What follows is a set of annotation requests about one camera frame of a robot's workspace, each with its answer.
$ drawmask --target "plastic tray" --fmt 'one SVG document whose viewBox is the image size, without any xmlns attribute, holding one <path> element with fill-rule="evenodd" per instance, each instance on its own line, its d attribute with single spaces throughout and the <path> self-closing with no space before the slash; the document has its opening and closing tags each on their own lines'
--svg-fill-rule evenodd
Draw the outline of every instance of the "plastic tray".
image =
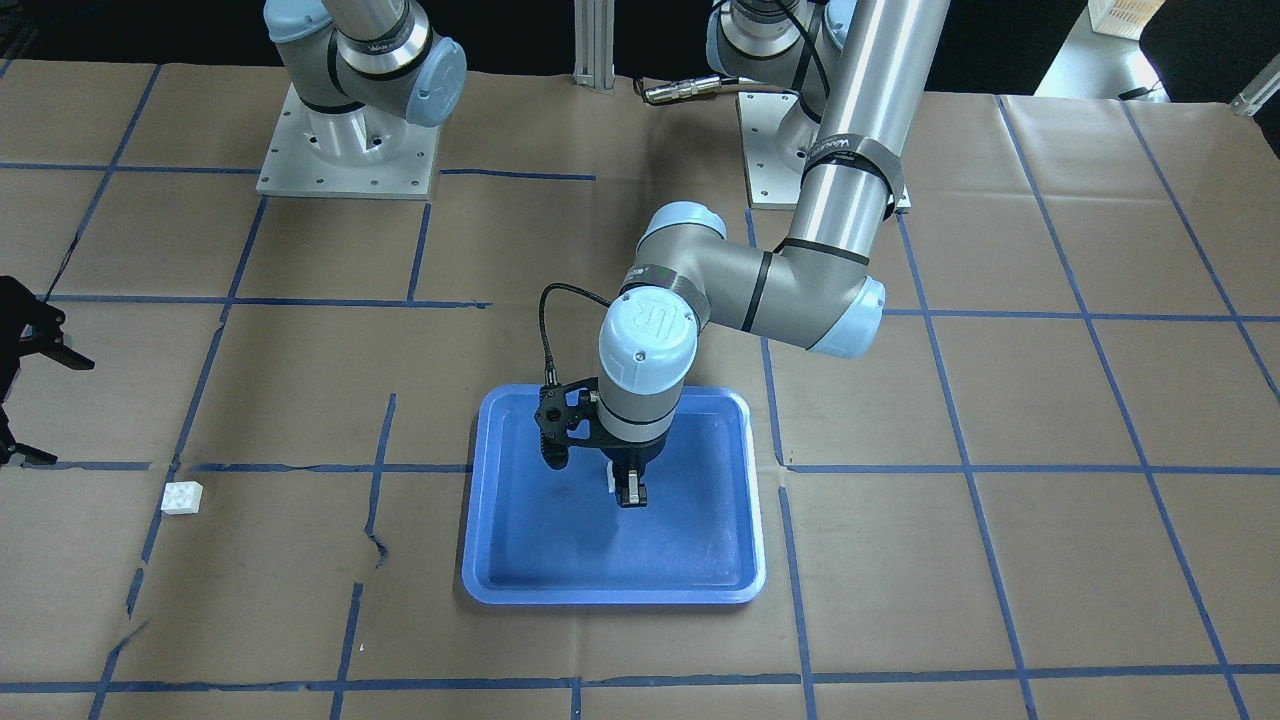
<svg viewBox="0 0 1280 720">
<path fill-rule="evenodd" d="M 686 387 L 667 446 L 645 471 L 648 507 L 618 507 L 608 460 L 539 452 L 538 386 L 480 406 L 462 583 L 493 605 L 742 603 L 764 587 L 764 539 L 746 404 Z"/>
</svg>

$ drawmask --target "mounting plate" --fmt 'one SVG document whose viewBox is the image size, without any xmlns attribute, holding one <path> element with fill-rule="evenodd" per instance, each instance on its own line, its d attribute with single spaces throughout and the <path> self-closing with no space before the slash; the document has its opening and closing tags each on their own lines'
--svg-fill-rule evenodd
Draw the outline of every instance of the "mounting plate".
<svg viewBox="0 0 1280 720">
<path fill-rule="evenodd" d="M 439 128 L 404 123 L 396 155 L 360 167 L 326 161 L 308 146 L 310 131 L 306 106 L 291 85 L 257 177 L 260 195 L 430 200 Z"/>
<path fill-rule="evenodd" d="M 795 163 L 783 160 L 777 147 L 778 126 L 795 101 L 795 96 L 787 92 L 737 94 L 748 201 L 753 209 L 794 210 L 800 197 L 799 168 L 803 160 L 792 167 Z"/>
</svg>

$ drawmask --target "black clamp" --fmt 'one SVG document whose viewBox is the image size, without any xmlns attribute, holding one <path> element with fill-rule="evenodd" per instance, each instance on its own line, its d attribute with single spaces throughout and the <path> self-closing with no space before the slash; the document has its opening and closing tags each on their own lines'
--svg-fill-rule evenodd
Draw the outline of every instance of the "black clamp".
<svg viewBox="0 0 1280 720">
<path fill-rule="evenodd" d="M 37 299 L 17 279 L 0 275 L 0 465 L 14 455 L 31 465 L 58 461 L 58 456 L 14 439 L 3 402 L 27 355 L 38 352 L 72 370 L 93 369 L 92 360 L 67 347 L 61 331 L 65 320 L 65 313 Z"/>
<path fill-rule="evenodd" d="M 576 395 L 573 402 L 570 396 Z M 599 378 L 586 378 L 568 384 L 543 386 L 538 392 L 534 420 L 540 433 L 543 460 L 553 470 L 568 465 L 570 447 L 594 447 L 609 459 L 613 497 L 620 507 L 644 507 L 649 491 L 640 482 L 645 465 L 662 452 L 667 433 L 648 442 L 628 442 L 613 437 L 598 416 Z M 579 427 L 586 423 L 585 432 Z"/>
<path fill-rule="evenodd" d="M 906 197 L 902 159 L 877 140 L 856 133 L 833 135 L 822 138 L 809 149 L 809 158 L 805 160 L 804 172 L 800 173 L 801 182 L 804 176 L 809 174 L 809 170 L 823 164 L 845 165 L 870 173 L 884 181 L 884 187 L 888 188 L 888 205 L 884 208 L 884 219 L 888 219 L 899 202 Z"/>
</svg>

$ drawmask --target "white object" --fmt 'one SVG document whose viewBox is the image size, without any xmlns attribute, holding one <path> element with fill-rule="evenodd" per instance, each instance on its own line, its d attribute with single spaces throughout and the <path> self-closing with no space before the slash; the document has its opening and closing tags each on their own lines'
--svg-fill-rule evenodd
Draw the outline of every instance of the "white object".
<svg viewBox="0 0 1280 720">
<path fill-rule="evenodd" d="M 165 483 L 160 510 L 165 515 L 192 515 L 200 510 L 200 496 L 205 488 L 193 480 Z"/>
<path fill-rule="evenodd" d="M 1089 0 L 1093 32 L 1138 40 L 1165 0 Z"/>
</svg>

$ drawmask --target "cable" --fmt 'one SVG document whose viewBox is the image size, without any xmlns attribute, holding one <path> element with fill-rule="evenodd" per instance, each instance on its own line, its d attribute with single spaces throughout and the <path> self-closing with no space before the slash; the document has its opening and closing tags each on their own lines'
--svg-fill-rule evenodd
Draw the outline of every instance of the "cable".
<svg viewBox="0 0 1280 720">
<path fill-rule="evenodd" d="M 543 288 L 543 295 L 538 299 L 538 332 L 543 336 L 543 355 L 547 363 L 547 384 L 558 386 L 559 380 L 556 377 L 556 360 L 552 357 L 552 343 L 547 340 L 547 296 L 550 295 L 553 290 L 572 292 L 573 295 L 579 295 L 605 307 L 608 307 L 611 302 L 599 295 L 595 295 L 589 290 L 582 290 L 575 284 L 552 283 Z"/>
<path fill-rule="evenodd" d="M 79 231 L 76 231 L 76 236 L 72 238 L 72 243 L 67 246 L 67 252 L 63 255 L 63 261 L 58 265 L 58 273 L 54 274 L 54 282 L 49 283 L 49 290 L 45 291 L 45 302 L 49 302 L 50 296 L 54 295 L 54 287 L 58 286 L 58 281 L 63 279 L 63 273 L 67 272 L 67 265 L 72 261 L 72 252 L 76 251 L 76 246 L 79 245 Z"/>
<path fill-rule="evenodd" d="M 800 23 L 800 18 L 797 18 L 795 13 L 792 13 L 791 9 L 783 4 L 782 0 L 773 0 L 773 4 L 777 5 L 778 9 L 782 10 L 782 14 L 785 14 L 787 19 L 791 20 L 791 24 L 794 24 L 795 28 L 800 31 L 800 37 L 804 40 L 805 49 L 809 51 L 809 58 L 805 60 L 805 69 L 804 73 L 800 74 L 800 79 L 803 81 L 804 76 L 809 73 L 809 64 L 812 63 L 818 69 L 818 79 L 822 81 L 822 95 L 824 99 L 829 99 L 831 81 L 827 78 L 827 67 L 823 64 L 822 56 L 818 55 L 818 47 L 817 45 L 814 45 L 813 38 L 809 37 L 809 31 L 805 29 L 804 24 Z M 803 87 L 804 83 L 801 82 L 799 85 L 801 85 L 801 87 L 796 88 L 796 95 L 800 97 L 800 109 L 804 110 L 810 119 L 814 119 L 815 122 L 820 123 L 822 113 L 814 111 L 813 108 L 810 108 L 809 104 L 804 101 L 804 87 Z"/>
</svg>

